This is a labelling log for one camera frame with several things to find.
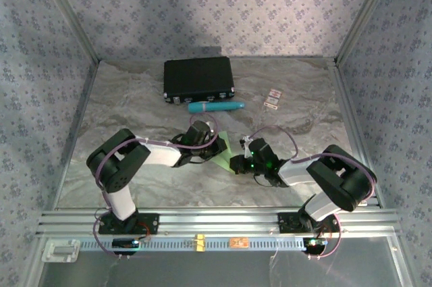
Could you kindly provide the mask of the teal cylindrical tube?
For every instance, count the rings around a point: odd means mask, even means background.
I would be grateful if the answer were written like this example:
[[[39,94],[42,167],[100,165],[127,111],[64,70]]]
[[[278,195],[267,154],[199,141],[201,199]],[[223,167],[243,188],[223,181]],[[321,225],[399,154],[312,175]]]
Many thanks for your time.
[[[231,111],[243,109],[245,104],[242,102],[226,101],[226,102],[195,102],[188,104],[190,113],[205,113],[214,111]]]

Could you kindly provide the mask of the small black board, green light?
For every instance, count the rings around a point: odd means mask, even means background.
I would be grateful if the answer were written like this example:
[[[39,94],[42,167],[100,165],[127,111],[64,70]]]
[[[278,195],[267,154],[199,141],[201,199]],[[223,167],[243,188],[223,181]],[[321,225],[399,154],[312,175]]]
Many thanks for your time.
[[[137,249],[140,241],[135,238],[114,238],[111,247],[114,249]]]
[[[303,242],[306,248],[321,248],[328,243],[326,238],[304,238]]]

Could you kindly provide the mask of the aluminium mounting rail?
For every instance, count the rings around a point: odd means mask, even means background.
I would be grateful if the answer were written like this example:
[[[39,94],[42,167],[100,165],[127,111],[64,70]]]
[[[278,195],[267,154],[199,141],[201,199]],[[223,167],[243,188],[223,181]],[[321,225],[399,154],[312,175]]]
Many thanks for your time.
[[[295,213],[286,207],[171,207],[140,209],[141,213],[159,215],[158,234],[190,236],[203,233],[209,236],[264,236],[279,233],[278,213]],[[37,236],[89,237],[95,222],[94,209],[61,209],[45,211],[36,229]],[[394,209],[359,207],[338,215],[345,237],[389,236],[401,232],[398,214]]]

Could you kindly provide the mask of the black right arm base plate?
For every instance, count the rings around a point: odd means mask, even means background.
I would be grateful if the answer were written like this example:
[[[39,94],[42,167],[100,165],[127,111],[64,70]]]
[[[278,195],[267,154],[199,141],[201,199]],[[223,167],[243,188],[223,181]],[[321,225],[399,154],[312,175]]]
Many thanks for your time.
[[[334,215],[316,221],[306,213],[282,212],[277,214],[277,223],[280,233],[313,233],[339,232],[339,224]]]

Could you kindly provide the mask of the grey metal bracket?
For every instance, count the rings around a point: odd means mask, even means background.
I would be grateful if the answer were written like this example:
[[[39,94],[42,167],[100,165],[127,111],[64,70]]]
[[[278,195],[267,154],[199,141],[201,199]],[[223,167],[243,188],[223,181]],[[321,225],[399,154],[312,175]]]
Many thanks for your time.
[[[41,257],[44,263],[74,263],[80,252],[81,242],[76,239],[48,239]]]

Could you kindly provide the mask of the orange label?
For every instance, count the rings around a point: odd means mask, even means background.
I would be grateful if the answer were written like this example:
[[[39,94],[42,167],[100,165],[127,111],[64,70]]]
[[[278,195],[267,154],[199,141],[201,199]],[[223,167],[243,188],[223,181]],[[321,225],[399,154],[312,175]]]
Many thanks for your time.
[[[229,247],[231,249],[248,249],[249,238],[247,237],[233,237],[229,239]]]

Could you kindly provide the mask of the light green paper sheet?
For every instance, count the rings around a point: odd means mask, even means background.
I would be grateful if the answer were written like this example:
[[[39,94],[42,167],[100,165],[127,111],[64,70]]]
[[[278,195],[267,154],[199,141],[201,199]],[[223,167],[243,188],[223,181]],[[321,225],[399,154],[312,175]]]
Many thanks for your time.
[[[219,137],[222,138],[226,144],[226,149],[214,156],[211,161],[213,163],[215,163],[216,165],[218,165],[219,167],[222,167],[223,169],[225,169],[226,171],[234,174],[235,171],[230,167],[230,159],[232,157],[234,157],[235,155],[232,153],[231,147],[230,147],[230,140],[228,138],[227,132],[223,131],[223,132],[219,132]]]

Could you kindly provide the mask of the aluminium frame post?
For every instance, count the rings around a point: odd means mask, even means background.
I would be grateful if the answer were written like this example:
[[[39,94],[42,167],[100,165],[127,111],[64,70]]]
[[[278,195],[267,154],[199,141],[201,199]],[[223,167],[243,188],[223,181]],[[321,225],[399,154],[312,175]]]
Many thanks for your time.
[[[347,61],[347,58],[354,49],[362,34],[362,31],[367,26],[379,2],[380,0],[364,0],[351,28],[349,29],[339,51],[337,52],[337,55],[335,56],[335,64],[337,67],[344,65]]]

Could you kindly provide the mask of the clear packet with printed cards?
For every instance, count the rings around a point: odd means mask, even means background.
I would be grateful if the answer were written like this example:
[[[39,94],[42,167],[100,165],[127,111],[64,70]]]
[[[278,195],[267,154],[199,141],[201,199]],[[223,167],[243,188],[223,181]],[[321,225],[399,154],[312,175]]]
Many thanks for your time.
[[[265,99],[263,105],[265,107],[277,110],[281,96],[282,96],[282,92],[280,90],[275,90],[272,88],[269,91],[269,94],[267,95],[267,98]]]

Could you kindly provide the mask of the black hard case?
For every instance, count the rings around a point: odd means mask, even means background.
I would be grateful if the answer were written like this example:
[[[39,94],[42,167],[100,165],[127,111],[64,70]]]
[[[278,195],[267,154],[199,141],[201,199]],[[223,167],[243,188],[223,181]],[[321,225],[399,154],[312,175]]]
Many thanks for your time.
[[[167,103],[217,101],[234,95],[228,57],[176,59],[163,64],[163,98]]]

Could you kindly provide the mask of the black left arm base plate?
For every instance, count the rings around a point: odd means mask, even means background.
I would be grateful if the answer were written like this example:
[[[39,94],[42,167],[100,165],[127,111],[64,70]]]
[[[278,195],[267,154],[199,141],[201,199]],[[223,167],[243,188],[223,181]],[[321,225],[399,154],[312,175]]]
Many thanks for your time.
[[[113,213],[102,215],[98,233],[102,235],[143,235],[156,234],[159,227],[158,213],[135,211],[128,219],[120,220]]]

